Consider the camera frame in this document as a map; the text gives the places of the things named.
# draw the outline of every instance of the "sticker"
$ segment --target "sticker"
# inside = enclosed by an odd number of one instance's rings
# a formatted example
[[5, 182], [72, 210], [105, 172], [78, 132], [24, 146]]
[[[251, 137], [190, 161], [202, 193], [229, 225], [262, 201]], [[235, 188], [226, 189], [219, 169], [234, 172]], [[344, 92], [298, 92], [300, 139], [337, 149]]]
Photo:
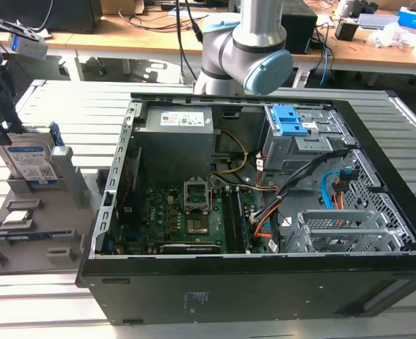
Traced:
[[160, 115], [161, 126], [205, 126], [203, 112], [163, 112]]
[[316, 122], [302, 122], [302, 127], [305, 129], [318, 129]]
[[284, 227], [292, 226], [292, 218], [291, 217], [285, 218], [281, 225], [284, 226]]
[[277, 244], [276, 244], [275, 242], [273, 242], [273, 240], [272, 240], [272, 239], [271, 239], [271, 240], [269, 240], [269, 244], [268, 244], [268, 246], [269, 246], [269, 249], [271, 249], [271, 251], [272, 251], [273, 253], [277, 253], [278, 246], [277, 246]]
[[11, 160], [28, 182], [50, 184], [57, 180], [43, 147], [8, 147]]
[[196, 314], [208, 303], [209, 292], [187, 292], [183, 297], [183, 312]]

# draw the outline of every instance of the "black box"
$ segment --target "black box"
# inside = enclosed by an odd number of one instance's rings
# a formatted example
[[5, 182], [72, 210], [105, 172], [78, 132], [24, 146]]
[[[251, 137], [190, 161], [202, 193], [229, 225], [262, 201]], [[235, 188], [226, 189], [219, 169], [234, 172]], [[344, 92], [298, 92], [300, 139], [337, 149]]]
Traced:
[[[0, 18], [28, 27], [40, 27], [49, 10], [51, 0], [0, 0]], [[92, 33], [102, 16], [100, 0], [54, 0], [48, 30], [73, 33]]]
[[285, 48], [291, 54], [306, 54], [318, 16], [303, 0], [285, 0], [281, 24], [286, 29]]
[[338, 40], [352, 41], [354, 39], [355, 31], [357, 31], [358, 23], [347, 23], [340, 21], [335, 31], [335, 36]]

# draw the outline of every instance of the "white label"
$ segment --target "white label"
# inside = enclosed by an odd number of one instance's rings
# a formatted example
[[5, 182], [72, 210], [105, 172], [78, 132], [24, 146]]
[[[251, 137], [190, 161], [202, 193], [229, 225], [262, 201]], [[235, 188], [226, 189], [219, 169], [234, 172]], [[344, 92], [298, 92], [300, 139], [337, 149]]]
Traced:
[[205, 126], [203, 112], [163, 112], [160, 115], [161, 126]]
[[292, 226], [292, 218], [287, 217], [283, 220], [283, 223], [281, 224], [283, 227]]
[[28, 182], [48, 184], [49, 180], [57, 180], [42, 147], [8, 147], [7, 150], [16, 168]]
[[268, 246], [269, 246], [269, 249], [271, 249], [271, 251], [272, 251], [273, 253], [277, 253], [278, 246], [277, 246], [277, 244], [276, 244], [275, 242], [273, 242], [273, 240], [272, 240], [272, 239], [271, 239], [271, 240], [269, 240], [269, 244], [268, 244]]
[[318, 129], [316, 122], [302, 122], [302, 127], [306, 129]]

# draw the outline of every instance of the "yellow wire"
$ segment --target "yellow wire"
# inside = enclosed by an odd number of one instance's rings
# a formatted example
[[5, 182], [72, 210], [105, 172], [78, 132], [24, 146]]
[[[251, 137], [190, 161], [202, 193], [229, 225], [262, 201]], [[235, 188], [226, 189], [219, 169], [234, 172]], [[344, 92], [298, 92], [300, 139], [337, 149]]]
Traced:
[[227, 170], [224, 170], [224, 171], [213, 171], [213, 173], [216, 173], [216, 174], [236, 173], [237, 171], [242, 170], [245, 167], [245, 165], [247, 164], [247, 151], [246, 151], [244, 145], [242, 145], [242, 143], [235, 136], [233, 136], [230, 132], [223, 131], [223, 130], [220, 130], [220, 132], [227, 134], [228, 136], [231, 137], [231, 139], [236, 141], [239, 146], [241, 146], [242, 152], [244, 153], [244, 159], [242, 160], [242, 164], [237, 168], [227, 169]]

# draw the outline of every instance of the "computer chip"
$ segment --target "computer chip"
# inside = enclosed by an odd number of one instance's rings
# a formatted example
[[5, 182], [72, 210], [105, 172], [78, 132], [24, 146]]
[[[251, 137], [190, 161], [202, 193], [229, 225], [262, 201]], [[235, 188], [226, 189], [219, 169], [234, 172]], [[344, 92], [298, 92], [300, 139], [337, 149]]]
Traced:
[[187, 234], [208, 234], [209, 219], [207, 215], [191, 214], [187, 218]]

